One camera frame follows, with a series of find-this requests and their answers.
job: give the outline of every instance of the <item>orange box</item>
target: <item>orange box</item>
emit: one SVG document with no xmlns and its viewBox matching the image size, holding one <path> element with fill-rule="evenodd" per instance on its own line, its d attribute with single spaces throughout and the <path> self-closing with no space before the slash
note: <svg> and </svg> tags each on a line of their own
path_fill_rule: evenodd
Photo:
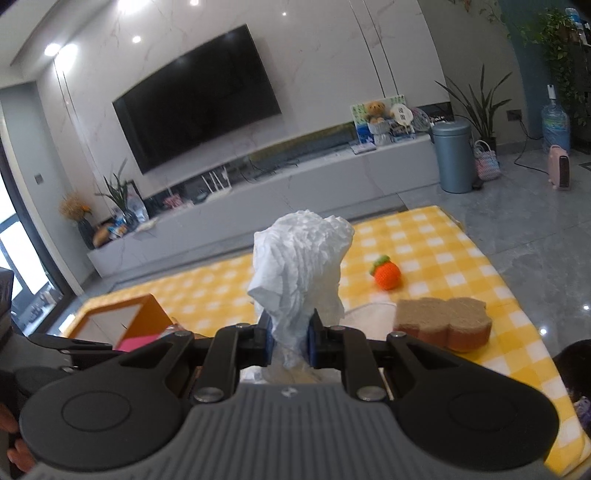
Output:
<svg viewBox="0 0 591 480">
<path fill-rule="evenodd" d="M 159 335 L 173 324 L 156 298 L 148 294 L 89 310 L 64 336 L 110 343 L 116 348 L 129 338 Z"/>
</svg>

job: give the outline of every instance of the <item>orange toy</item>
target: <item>orange toy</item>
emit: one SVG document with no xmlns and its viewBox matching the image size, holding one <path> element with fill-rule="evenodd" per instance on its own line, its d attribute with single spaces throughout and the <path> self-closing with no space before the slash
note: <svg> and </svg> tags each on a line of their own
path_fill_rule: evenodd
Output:
<svg viewBox="0 0 591 480">
<path fill-rule="evenodd" d="M 382 290 L 392 290 L 402 283 L 400 269 L 390 261 L 387 255 L 378 258 L 369 273 Z"/>
</svg>

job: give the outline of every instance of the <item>power cord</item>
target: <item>power cord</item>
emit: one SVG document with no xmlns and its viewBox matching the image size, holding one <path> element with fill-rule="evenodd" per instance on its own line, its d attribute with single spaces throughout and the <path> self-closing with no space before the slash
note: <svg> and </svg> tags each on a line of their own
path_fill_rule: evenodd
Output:
<svg viewBox="0 0 591 480">
<path fill-rule="evenodd" d="M 527 142 L 528 140 L 542 140 L 543 137 L 539 137 L 539 138 L 534 138 L 531 137 L 530 134 L 528 133 L 527 129 L 525 128 L 525 125 L 523 124 L 523 120 L 519 120 L 519 123 L 521 124 L 521 129 L 523 130 L 523 133 L 525 134 L 525 143 L 523 145 L 523 150 L 521 150 L 521 153 L 519 154 L 519 157 L 517 157 L 514 161 L 513 161 L 513 165 L 517 165 L 518 167 L 523 167 L 523 168 L 527 168 L 529 170 L 535 170 L 535 171 L 539 171 L 540 173 L 545 173 L 546 175 L 548 174 L 547 171 L 545 170 L 541 170 L 539 168 L 535 168 L 535 167 L 528 167 L 527 165 L 523 165 L 521 163 L 517 163 L 518 160 L 523 157 L 523 154 L 525 153 L 525 150 L 527 149 Z"/>
</svg>

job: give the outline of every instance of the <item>human hand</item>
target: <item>human hand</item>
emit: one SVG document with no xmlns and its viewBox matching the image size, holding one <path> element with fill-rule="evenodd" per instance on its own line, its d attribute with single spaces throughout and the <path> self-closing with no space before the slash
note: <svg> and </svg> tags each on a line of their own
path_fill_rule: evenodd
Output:
<svg viewBox="0 0 591 480">
<path fill-rule="evenodd" d="M 18 433 L 18 422 L 10 413 L 6 405 L 0 403 L 0 430 L 7 433 Z M 35 459 L 23 439 L 18 439 L 14 443 L 14 448 L 9 448 L 6 452 L 8 460 L 21 472 L 28 472 L 35 466 Z"/>
</svg>

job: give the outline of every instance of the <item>black tv screen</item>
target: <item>black tv screen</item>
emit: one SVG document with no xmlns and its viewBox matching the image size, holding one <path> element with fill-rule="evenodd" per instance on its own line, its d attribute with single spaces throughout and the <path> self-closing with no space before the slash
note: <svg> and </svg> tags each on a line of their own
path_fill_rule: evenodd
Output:
<svg viewBox="0 0 591 480">
<path fill-rule="evenodd" d="M 246 25 L 173 60 L 113 107 L 143 173 L 281 113 Z"/>
</svg>

